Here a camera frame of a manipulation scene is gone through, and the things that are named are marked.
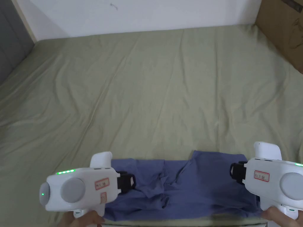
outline paper label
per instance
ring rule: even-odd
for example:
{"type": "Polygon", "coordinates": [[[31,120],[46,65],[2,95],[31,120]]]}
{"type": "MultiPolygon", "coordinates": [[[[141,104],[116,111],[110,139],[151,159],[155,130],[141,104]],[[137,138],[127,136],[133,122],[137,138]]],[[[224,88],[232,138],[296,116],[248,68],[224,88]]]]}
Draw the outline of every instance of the paper label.
{"type": "Polygon", "coordinates": [[[108,178],[104,178],[102,180],[98,180],[95,182],[95,189],[99,190],[101,188],[105,188],[109,186],[109,179],[108,178]]]}
{"type": "Polygon", "coordinates": [[[265,172],[261,172],[261,171],[255,170],[254,178],[258,179],[258,180],[262,180],[262,181],[268,182],[269,181],[269,173],[265,173],[265,172]]]}
{"type": "Polygon", "coordinates": [[[107,202],[107,195],[106,195],[106,192],[102,192],[101,193],[101,203],[106,203],[107,202]]]}

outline finger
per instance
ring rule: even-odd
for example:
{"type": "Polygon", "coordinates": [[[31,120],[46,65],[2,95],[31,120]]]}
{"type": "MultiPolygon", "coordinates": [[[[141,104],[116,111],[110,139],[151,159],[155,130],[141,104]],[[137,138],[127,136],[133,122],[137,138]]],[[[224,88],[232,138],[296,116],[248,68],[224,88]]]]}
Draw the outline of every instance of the finger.
{"type": "Polygon", "coordinates": [[[74,221],[74,213],[71,212],[65,212],[58,223],[58,227],[65,227],[69,226],[74,221]]]}
{"type": "Polygon", "coordinates": [[[303,226],[303,211],[298,210],[298,213],[299,213],[299,216],[298,216],[298,218],[297,218],[297,223],[298,223],[300,226],[303,226]]]}
{"type": "Polygon", "coordinates": [[[98,215],[98,213],[93,210],[85,215],[81,216],[80,218],[75,219],[71,227],[86,227],[90,224],[102,224],[104,222],[104,219],[98,215]]]}
{"type": "Polygon", "coordinates": [[[272,206],[261,214],[261,217],[274,221],[281,227],[300,227],[299,224],[292,218],[283,214],[278,208],[272,206]]]}

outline cardboard box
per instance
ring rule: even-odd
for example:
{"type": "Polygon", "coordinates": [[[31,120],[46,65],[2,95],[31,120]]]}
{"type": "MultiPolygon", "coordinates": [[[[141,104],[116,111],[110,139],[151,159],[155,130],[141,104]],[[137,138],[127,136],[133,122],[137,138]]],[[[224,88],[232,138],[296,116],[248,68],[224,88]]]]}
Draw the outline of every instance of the cardboard box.
{"type": "Polygon", "coordinates": [[[263,0],[256,25],[303,74],[303,0],[263,0]]]}

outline folded shirt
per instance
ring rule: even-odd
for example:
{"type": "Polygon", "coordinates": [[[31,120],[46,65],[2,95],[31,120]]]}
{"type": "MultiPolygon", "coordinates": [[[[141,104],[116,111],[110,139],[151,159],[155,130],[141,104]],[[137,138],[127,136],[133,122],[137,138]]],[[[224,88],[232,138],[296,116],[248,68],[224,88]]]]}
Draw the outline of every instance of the folded shirt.
{"type": "Polygon", "coordinates": [[[256,195],[229,175],[244,155],[194,151],[190,160],[112,160],[116,171],[136,177],[136,189],[105,206],[105,218],[121,220],[192,219],[213,214],[259,216],[256,195]]]}

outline mattress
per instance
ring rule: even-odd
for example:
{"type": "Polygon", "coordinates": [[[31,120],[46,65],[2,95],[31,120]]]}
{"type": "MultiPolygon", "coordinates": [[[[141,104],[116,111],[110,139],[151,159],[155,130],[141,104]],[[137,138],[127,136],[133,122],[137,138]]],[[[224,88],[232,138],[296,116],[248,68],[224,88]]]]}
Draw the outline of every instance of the mattress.
{"type": "MultiPolygon", "coordinates": [[[[94,153],[187,160],[193,150],[254,156],[279,145],[303,162],[303,75],[256,26],[135,32],[38,42],[0,86],[0,224],[47,226],[39,203],[55,172],[94,153]]],[[[215,215],[107,222],[132,226],[264,223],[215,215]]]]}

